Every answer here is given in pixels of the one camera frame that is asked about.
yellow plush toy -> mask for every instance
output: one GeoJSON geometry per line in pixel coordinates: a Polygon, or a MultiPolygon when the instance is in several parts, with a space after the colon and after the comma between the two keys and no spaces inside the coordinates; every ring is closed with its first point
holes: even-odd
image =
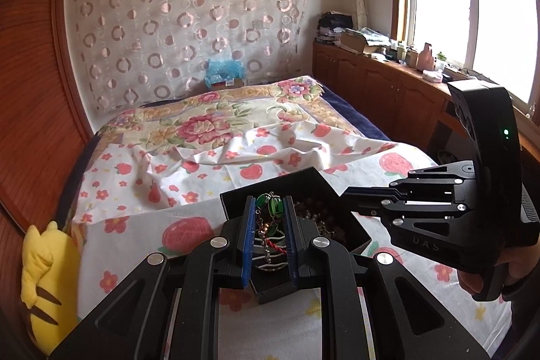
{"type": "Polygon", "coordinates": [[[29,315],[28,333],[50,355],[77,325],[79,252],[51,221],[41,235],[35,226],[28,228],[22,255],[21,301],[29,315]]]}

black box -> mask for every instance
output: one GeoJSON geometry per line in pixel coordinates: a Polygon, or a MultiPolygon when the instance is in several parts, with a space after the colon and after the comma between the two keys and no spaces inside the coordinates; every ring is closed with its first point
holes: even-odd
{"type": "MultiPolygon", "coordinates": [[[[362,225],[343,206],[334,189],[313,167],[222,193],[220,198],[225,216],[227,219],[240,217],[244,213],[248,196],[258,197],[270,191],[281,197],[290,195],[293,202],[318,198],[334,217],[335,224],[346,232],[347,250],[360,254],[371,242],[371,237],[362,225]]],[[[260,304],[296,291],[286,268],[272,273],[253,267],[251,284],[260,304]]]]}

bedspread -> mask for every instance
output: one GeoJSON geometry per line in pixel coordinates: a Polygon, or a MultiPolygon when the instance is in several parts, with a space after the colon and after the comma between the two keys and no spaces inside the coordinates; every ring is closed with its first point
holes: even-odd
{"type": "MultiPolygon", "coordinates": [[[[321,92],[301,77],[129,110],[105,126],[71,224],[82,251],[79,318],[149,253],[188,253],[219,233],[220,193],[315,167],[341,194],[434,165],[417,148],[364,137],[321,92]]],[[[373,238],[364,254],[393,254],[488,352],[496,350],[509,304],[474,302],[455,270],[393,248],[379,220],[358,221],[373,238]]],[[[219,358],[319,360],[320,315],[319,290],[257,305],[250,290],[222,289],[219,358]]]]}

white sheet with strawberry print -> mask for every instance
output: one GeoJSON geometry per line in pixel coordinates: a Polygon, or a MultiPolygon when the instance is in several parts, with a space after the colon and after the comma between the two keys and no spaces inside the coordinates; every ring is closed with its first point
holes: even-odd
{"type": "MultiPolygon", "coordinates": [[[[72,223],[82,247],[78,316],[84,318],[151,252],[189,252],[217,234],[225,221],[224,191],[315,167],[341,194],[351,185],[387,186],[432,165],[409,145],[310,120],[254,128],[202,152],[174,147],[154,156],[139,145],[110,144],[84,175],[72,223]]],[[[358,221],[373,239],[366,255],[393,254],[493,354],[510,325],[509,304],[474,302],[455,270],[391,246],[378,219],[358,221]]],[[[257,305],[250,290],[221,290],[220,304],[220,360],[320,360],[319,290],[265,305],[257,305]]]]}

silver screw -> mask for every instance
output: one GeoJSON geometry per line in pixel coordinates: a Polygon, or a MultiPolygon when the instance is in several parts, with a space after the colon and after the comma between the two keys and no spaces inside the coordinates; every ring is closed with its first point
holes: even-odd
{"type": "Polygon", "coordinates": [[[328,247],[330,246],[330,240],[325,237],[317,237],[313,239],[313,245],[315,247],[321,247],[321,248],[328,247]]]}
{"type": "Polygon", "coordinates": [[[223,237],[215,237],[210,240],[210,246],[219,249],[220,247],[225,247],[227,245],[227,239],[223,237]]]}
{"type": "Polygon", "coordinates": [[[384,264],[385,266],[390,265],[394,262],[394,257],[391,254],[387,254],[386,252],[382,252],[377,255],[377,261],[379,261],[381,264],[384,264]]]}
{"type": "Polygon", "coordinates": [[[161,254],[150,254],[148,255],[148,258],[146,261],[151,266],[159,266],[165,259],[163,258],[163,255],[161,254]]]}

